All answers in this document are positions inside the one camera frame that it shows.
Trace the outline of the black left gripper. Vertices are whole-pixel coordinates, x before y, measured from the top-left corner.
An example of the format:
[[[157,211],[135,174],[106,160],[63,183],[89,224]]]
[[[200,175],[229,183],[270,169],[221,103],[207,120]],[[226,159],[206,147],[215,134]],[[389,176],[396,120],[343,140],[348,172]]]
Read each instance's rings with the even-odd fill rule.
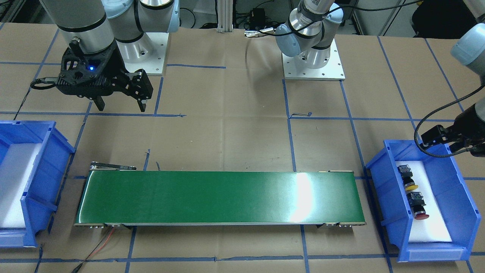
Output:
[[[459,114],[450,126],[452,133],[451,152],[462,152],[462,148],[474,157],[484,157],[485,103],[477,102]]]

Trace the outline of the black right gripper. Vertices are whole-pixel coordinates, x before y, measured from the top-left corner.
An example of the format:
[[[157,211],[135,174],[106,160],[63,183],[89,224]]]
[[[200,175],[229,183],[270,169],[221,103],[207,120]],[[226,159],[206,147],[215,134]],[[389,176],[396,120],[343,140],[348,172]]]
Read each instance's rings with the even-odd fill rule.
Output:
[[[81,40],[74,37],[62,56],[62,65],[55,86],[63,94],[94,100],[99,111],[105,102],[102,96],[112,95],[128,85],[128,96],[137,100],[141,112],[147,109],[152,98],[153,86],[144,69],[128,73],[121,53],[114,41],[104,50],[85,53]]]

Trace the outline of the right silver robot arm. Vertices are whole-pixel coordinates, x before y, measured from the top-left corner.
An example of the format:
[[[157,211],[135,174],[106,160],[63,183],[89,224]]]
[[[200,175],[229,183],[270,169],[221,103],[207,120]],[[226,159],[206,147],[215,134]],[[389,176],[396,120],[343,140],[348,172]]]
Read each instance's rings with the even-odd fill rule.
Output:
[[[149,33],[171,33],[180,26],[178,0],[42,0],[68,47],[56,77],[31,82],[31,88],[57,88],[65,95],[92,100],[121,92],[144,112],[153,86],[146,67],[160,62],[161,45]]]

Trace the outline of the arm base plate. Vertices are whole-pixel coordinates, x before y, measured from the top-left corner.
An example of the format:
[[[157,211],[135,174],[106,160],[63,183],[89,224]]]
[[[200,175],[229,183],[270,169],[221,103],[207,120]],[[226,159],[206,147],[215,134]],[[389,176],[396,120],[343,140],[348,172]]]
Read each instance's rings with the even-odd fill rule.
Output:
[[[169,45],[168,33],[144,33],[138,41],[131,43],[118,41],[117,45],[129,72],[144,69],[149,76],[164,74]]]
[[[288,80],[343,81],[346,79],[335,39],[329,48],[310,48],[302,54],[282,56],[284,78]]]

